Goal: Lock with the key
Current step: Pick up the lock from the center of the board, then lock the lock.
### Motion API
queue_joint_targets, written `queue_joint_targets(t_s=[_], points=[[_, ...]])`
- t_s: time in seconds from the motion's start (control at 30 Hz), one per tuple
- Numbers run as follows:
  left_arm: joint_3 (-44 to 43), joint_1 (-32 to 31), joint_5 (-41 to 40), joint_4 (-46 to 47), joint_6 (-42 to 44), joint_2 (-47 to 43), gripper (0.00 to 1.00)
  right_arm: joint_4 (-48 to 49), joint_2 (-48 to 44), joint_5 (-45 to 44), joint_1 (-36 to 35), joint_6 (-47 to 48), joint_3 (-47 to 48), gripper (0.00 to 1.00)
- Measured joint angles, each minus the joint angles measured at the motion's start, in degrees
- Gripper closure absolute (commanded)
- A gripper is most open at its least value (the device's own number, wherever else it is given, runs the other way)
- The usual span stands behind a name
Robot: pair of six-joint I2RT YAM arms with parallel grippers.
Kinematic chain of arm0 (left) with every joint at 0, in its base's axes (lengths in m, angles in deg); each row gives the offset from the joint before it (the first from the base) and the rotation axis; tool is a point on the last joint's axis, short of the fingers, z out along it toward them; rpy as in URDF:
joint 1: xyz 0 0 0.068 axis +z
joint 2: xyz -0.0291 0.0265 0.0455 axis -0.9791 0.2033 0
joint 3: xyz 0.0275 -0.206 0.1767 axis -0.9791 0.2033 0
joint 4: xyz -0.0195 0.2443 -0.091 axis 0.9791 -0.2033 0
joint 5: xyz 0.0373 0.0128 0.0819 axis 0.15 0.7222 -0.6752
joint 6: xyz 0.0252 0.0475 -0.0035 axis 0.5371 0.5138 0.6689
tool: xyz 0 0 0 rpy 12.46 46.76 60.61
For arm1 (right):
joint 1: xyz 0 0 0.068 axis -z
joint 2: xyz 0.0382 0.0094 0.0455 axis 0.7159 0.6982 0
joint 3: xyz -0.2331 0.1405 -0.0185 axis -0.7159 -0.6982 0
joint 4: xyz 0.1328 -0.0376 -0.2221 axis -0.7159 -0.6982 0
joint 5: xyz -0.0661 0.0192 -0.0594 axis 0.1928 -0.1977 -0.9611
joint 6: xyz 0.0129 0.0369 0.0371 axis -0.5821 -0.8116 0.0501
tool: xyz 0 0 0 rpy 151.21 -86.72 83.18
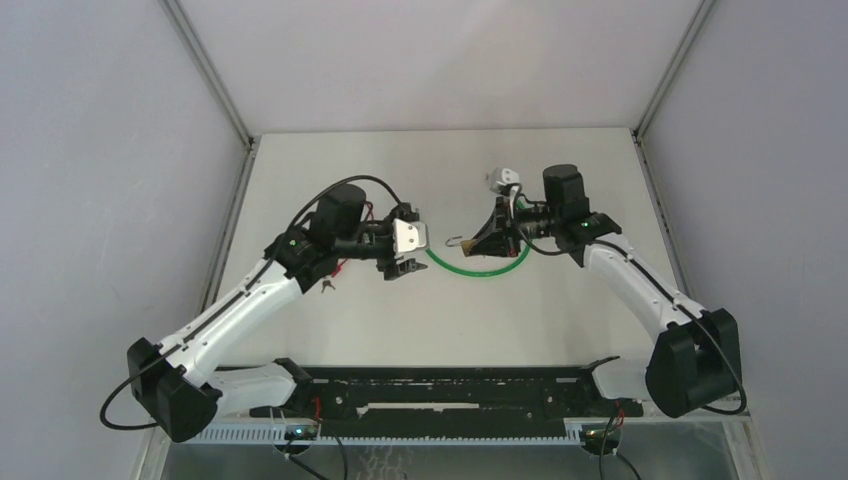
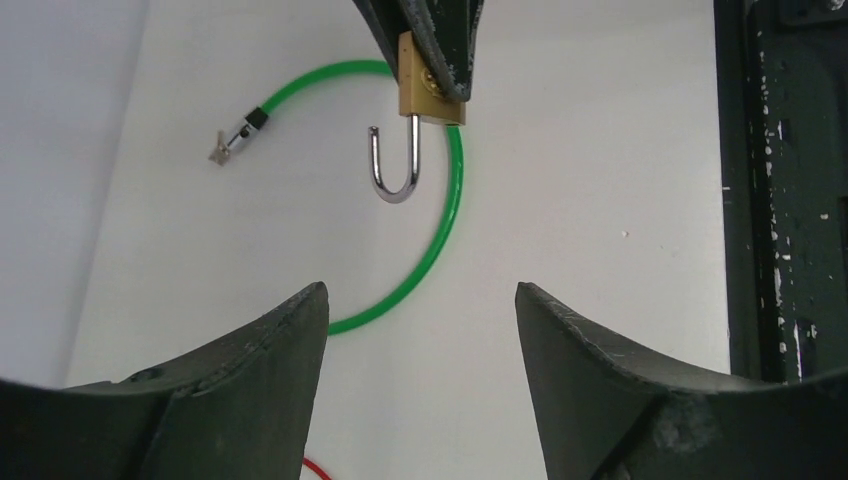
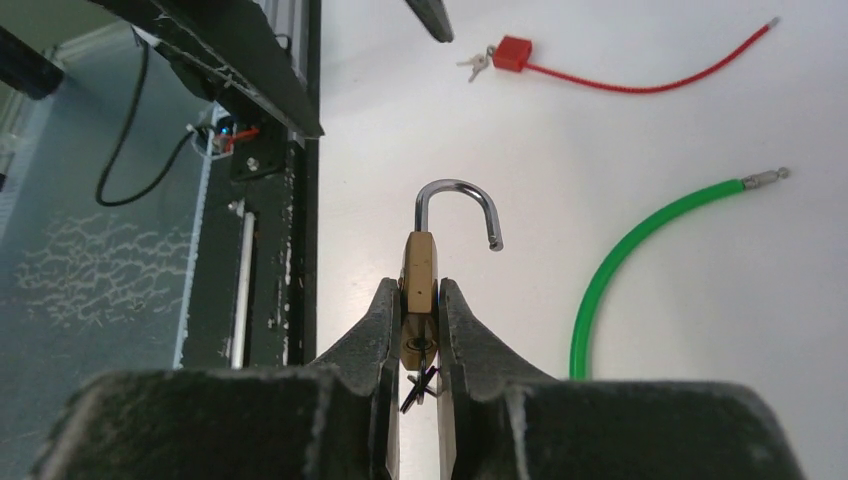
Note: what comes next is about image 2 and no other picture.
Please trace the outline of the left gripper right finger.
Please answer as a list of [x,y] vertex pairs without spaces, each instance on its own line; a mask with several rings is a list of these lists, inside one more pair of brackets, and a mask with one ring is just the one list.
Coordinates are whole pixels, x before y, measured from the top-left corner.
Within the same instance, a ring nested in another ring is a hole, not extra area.
[[515,294],[551,479],[843,479],[847,374],[794,384],[659,353],[532,283]]

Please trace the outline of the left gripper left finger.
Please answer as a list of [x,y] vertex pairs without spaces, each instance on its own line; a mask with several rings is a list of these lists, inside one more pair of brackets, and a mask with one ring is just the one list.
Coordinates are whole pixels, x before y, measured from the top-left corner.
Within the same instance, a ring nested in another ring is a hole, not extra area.
[[315,282],[120,382],[1,384],[5,479],[296,479],[328,337]]

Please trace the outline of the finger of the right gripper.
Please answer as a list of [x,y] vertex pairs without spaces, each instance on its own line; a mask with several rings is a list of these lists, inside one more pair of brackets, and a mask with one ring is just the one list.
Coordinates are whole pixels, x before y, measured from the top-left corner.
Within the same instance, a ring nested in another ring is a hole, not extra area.
[[384,60],[396,81],[400,79],[399,39],[411,33],[413,45],[420,54],[423,48],[417,35],[419,15],[424,2],[417,0],[353,0],[353,4],[367,24]]
[[468,102],[484,2],[405,0],[398,4],[441,93],[449,100]]

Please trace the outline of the brass padlock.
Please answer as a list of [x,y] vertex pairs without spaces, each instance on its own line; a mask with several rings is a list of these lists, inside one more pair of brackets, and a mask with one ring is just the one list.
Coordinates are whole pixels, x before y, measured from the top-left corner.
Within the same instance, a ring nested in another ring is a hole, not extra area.
[[421,163],[421,123],[462,126],[466,120],[466,104],[449,100],[426,66],[411,31],[398,39],[399,114],[407,119],[407,164],[404,185],[391,191],[383,180],[380,155],[380,131],[368,129],[371,181],[379,197],[390,204],[406,201],[418,185]]

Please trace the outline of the red cable lock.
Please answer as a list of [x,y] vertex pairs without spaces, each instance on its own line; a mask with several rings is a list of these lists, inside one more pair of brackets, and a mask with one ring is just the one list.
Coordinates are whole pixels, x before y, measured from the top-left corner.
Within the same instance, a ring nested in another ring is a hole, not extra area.
[[333,477],[318,463],[313,461],[310,458],[304,457],[302,460],[302,467],[311,472],[317,479],[320,480],[332,480]]

